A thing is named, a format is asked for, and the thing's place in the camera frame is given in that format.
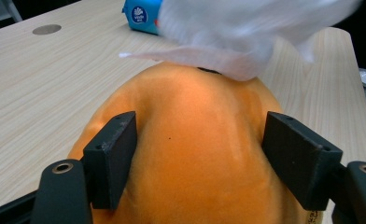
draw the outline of light wood tabletop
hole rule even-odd
[[[37,189],[43,169],[67,156],[98,106],[156,63],[120,52],[174,46],[130,30],[123,2],[82,0],[0,29],[0,205]],[[62,29],[33,34],[48,24]],[[317,61],[307,64],[278,40],[260,79],[286,114],[344,151],[343,164],[366,161],[366,99],[350,36],[328,28],[315,43]]]

